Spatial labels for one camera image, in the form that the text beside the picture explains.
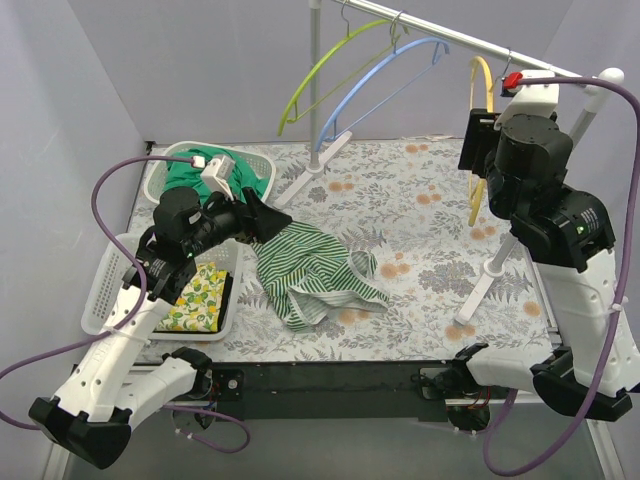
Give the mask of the green white striped tank top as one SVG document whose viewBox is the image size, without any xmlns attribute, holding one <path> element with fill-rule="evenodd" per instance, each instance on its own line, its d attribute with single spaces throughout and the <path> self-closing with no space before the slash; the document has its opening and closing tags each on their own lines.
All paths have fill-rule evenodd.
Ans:
<svg viewBox="0 0 640 480">
<path fill-rule="evenodd" d="M 335 309 L 383 313 L 389 307 L 389 294 L 375 281 L 375 256 L 351 251 L 312 225 L 294 222 L 253 250 L 257 277 L 294 332 L 311 329 Z"/>
</svg>

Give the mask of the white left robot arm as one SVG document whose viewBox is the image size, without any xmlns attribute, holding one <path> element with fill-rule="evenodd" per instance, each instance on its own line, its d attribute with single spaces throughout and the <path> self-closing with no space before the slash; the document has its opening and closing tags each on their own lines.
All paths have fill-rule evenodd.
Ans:
<svg viewBox="0 0 640 480">
<path fill-rule="evenodd" d="M 165 355 L 159 367 L 132 384 L 124 380 L 195 276 L 198 256 L 229 239 L 264 244 L 291 224 L 291 216 L 265 205 L 253 189 L 243 195 L 236 200 L 215 192 L 202 202 L 189 187 L 161 195 L 97 341 L 69 379 L 29 409 L 30 419 L 54 443 L 105 469 L 121 456 L 136 427 L 165 404 L 211 392 L 211 359 L 187 347 Z"/>
</svg>

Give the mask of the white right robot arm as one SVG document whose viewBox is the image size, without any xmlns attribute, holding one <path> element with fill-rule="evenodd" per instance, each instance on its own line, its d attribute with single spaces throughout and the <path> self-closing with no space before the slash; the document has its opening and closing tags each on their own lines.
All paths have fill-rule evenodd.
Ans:
<svg viewBox="0 0 640 480">
<path fill-rule="evenodd" d="M 586 398 L 614 311 L 615 236 L 604 204 L 564 182 L 572 148 L 549 116 L 500 123 L 484 109 L 470 113 L 458 167 L 486 179 L 491 212 L 509 221 L 539 270 L 563 344 L 551 354 L 487 343 L 461 350 L 452 383 L 464 397 L 487 386 L 525 390 L 565 416 Z"/>
</svg>

